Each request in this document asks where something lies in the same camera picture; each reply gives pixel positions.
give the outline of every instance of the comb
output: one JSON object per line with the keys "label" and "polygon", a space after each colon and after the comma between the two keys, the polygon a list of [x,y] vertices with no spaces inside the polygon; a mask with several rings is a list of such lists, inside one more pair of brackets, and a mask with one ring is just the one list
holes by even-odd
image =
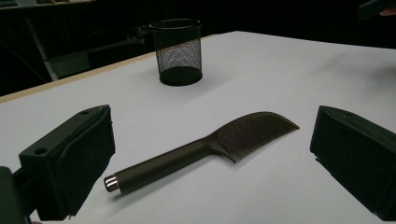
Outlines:
{"label": "comb", "polygon": [[140,189],[210,154],[238,162],[263,145],[299,127],[273,112],[256,112],[235,119],[210,135],[140,162],[105,178],[112,196]]}

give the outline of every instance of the chair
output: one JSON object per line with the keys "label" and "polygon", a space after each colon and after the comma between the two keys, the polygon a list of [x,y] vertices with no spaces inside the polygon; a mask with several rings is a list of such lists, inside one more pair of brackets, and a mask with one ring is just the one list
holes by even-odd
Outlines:
{"label": "chair", "polygon": [[85,8],[86,49],[92,68],[154,51],[148,25],[164,18],[163,4],[95,0]]}

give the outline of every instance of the comb teeth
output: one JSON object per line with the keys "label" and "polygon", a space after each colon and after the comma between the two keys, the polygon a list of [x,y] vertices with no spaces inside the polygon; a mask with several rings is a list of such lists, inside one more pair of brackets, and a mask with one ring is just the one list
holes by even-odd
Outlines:
{"label": "comb teeth", "polygon": [[277,114],[264,114],[237,123],[221,134],[218,141],[235,161],[240,161],[263,145],[297,129],[297,125]]}

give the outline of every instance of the table surface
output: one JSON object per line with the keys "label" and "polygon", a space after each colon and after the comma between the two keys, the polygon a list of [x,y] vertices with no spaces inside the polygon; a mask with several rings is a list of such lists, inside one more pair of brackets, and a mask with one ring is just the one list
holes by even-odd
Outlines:
{"label": "table surface", "polygon": [[[309,150],[320,105],[396,132],[396,51],[230,32],[202,40],[198,83],[159,80],[154,53],[0,98],[0,164],[77,112],[110,105],[116,154],[65,223],[383,223]],[[103,178],[258,111],[300,130],[234,164],[207,156],[112,199]],[[39,220],[34,212],[32,220]]]}

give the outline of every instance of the pencil holder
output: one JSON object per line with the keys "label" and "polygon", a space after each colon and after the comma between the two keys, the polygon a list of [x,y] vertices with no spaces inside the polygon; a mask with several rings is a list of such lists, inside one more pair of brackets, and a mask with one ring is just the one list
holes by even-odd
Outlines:
{"label": "pencil holder", "polygon": [[153,34],[161,83],[187,86],[203,77],[201,22],[193,19],[155,21]]}

